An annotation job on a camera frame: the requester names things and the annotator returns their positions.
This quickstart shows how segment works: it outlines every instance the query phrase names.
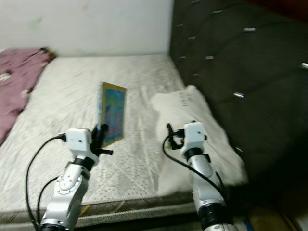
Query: wall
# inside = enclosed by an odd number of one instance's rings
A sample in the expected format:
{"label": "wall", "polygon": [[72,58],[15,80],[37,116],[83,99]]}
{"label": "wall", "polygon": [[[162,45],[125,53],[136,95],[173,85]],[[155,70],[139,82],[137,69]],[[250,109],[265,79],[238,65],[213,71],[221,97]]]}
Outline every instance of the wall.
{"label": "wall", "polygon": [[168,53],[173,0],[1,0],[0,47],[60,55]]}

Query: colorful book cover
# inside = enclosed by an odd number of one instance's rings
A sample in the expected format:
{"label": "colorful book cover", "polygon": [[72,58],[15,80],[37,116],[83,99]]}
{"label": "colorful book cover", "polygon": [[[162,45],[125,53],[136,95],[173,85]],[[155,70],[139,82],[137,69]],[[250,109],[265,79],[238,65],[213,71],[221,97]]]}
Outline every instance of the colorful book cover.
{"label": "colorful book cover", "polygon": [[98,128],[101,124],[109,127],[102,147],[124,137],[124,108],[126,88],[102,82],[99,90]]}

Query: dark headboard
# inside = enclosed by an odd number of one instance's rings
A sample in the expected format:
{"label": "dark headboard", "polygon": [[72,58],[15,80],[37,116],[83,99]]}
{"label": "dark headboard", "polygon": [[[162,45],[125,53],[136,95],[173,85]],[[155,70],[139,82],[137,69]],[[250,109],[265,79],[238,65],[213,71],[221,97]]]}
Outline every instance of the dark headboard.
{"label": "dark headboard", "polygon": [[307,172],[308,25],[247,1],[175,0],[170,56],[251,181]]}

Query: pink blanket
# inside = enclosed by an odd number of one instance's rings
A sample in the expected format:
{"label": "pink blanket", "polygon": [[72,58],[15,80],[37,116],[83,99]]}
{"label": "pink blanket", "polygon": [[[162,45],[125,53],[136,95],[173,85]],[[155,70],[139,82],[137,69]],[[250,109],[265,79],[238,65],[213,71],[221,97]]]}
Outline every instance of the pink blanket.
{"label": "pink blanket", "polygon": [[50,60],[48,51],[37,48],[7,49],[0,53],[0,74],[11,73],[8,79],[0,80],[0,145],[26,106],[25,92],[35,86]]}

